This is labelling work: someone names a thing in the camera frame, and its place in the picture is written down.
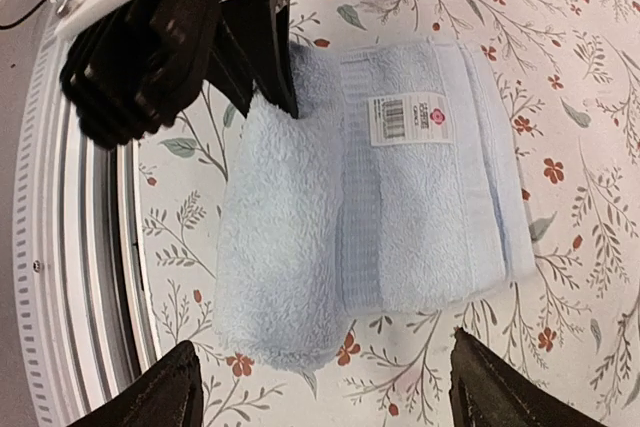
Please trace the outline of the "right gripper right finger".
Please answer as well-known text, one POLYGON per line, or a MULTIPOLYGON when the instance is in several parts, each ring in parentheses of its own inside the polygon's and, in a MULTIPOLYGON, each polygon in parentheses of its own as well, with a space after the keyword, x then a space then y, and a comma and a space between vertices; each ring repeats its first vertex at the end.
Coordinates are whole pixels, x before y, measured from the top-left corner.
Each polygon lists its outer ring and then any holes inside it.
POLYGON ((536 387, 462 328, 450 354, 455 427, 594 426, 598 422, 536 387))

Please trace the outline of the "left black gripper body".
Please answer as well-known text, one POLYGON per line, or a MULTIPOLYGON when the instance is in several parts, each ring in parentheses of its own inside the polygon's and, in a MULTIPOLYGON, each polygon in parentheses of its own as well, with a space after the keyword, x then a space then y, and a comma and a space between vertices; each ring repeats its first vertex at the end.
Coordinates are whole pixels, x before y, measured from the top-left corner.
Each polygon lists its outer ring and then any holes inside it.
POLYGON ((264 97, 248 57, 256 32, 250 6, 250 0, 131 0, 69 38, 60 83, 81 132, 111 150, 173 125, 210 84, 217 31, 233 36, 253 76, 253 98, 264 97))

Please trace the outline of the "light blue towel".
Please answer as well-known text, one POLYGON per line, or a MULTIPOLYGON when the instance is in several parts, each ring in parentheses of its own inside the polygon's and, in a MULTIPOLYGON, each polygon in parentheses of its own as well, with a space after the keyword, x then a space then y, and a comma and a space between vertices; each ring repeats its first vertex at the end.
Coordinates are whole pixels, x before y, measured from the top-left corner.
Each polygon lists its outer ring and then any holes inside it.
POLYGON ((330 362, 351 320, 531 275, 513 132, 477 47, 293 45, 300 115, 257 96, 229 174, 214 327, 275 369, 330 362))

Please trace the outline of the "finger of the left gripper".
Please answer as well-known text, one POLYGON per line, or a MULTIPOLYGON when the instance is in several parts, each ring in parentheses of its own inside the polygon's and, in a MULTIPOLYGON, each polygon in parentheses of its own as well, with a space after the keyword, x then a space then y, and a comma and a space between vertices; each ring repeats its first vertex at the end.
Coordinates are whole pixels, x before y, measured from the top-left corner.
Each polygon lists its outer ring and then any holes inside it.
POLYGON ((290 0, 250 0, 248 57, 264 97, 292 118, 299 117, 289 52, 290 0))
POLYGON ((210 49, 207 81, 246 118, 254 96, 254 81, 244 53, 228 31, 217 31, 210 49))

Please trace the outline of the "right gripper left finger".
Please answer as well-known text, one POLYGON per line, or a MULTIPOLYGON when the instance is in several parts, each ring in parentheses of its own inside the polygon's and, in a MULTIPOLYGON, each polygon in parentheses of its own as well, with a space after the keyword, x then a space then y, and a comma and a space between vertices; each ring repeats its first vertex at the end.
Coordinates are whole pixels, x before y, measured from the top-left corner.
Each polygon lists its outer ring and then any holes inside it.
POLYGON ((78 427, 200 426, 204 415, 201 365, 184 340, 118 396, 77 420, 78 427))

